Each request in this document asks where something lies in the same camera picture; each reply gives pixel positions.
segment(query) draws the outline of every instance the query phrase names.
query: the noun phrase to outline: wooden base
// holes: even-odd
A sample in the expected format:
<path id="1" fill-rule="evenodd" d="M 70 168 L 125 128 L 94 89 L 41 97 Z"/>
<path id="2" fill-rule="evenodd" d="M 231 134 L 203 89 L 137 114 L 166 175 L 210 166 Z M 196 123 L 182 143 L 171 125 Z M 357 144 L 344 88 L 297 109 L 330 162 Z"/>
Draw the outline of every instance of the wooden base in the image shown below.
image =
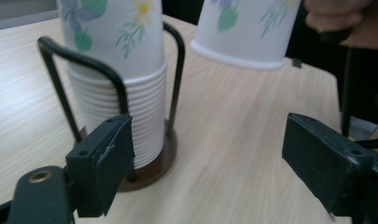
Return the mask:
<path id="1" fill-rule="evenodd" d="M 173 132 L 172 137 L 165 135 L 164 145 L 159 156 L 145 167 L 135 170 L 137 178 L 134 181 L 130 181 L 127 176 L 125 176 L 119 186 L 119 191 L 124 192 L 142 189 L 159 180 L 174 164 L 176 152 L 176 133 Z"/>

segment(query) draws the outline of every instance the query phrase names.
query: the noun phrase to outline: white paper cup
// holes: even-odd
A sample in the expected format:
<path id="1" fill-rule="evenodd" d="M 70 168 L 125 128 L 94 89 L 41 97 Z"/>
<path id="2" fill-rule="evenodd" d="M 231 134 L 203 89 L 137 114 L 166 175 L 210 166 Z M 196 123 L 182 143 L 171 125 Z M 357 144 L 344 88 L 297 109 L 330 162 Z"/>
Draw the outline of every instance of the white paper cup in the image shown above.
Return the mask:
<path id="1" fill-rule="evenodd" d="M 209 58 L 256 69 L 278 69 L 300 0 L 205 0 L 191 47 Z"/>
<path id="2" fill-rule="evenodd" d="M 57 0 L 66 46 L 122 78 L 145 77 L 165 63 L 161 0 Z"/>

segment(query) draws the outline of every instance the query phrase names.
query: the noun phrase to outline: light wood grain surface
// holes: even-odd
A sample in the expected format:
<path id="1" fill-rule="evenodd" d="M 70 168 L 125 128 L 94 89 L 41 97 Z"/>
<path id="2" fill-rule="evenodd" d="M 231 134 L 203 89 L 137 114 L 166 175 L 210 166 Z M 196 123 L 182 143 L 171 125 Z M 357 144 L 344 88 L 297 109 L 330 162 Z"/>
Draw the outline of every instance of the light wood grain surface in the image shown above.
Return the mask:
<path id="1" fill-rule="evenodd" d="M 77 223 L 349 223 L 346 217 L 333 221 L 281 158 L 288 112 L 339 130 L 334 77 L 307 65 L 292 67 L 290 60 L 282 70 L 263 72 L 205 59 L 189 49 L 195 27 L 165 19 L 187 44 L 175 164 L 155 184 L 118 193 L 107 217 Z M 37 50 L 42 35 L 62 43 L 59 21 L 0 31 L 0 203 L 11 200 L 27 172 L 64 166 L 74 143 Z M 165 47 L 169 102 L 176 47 L 168 35 Z"/>

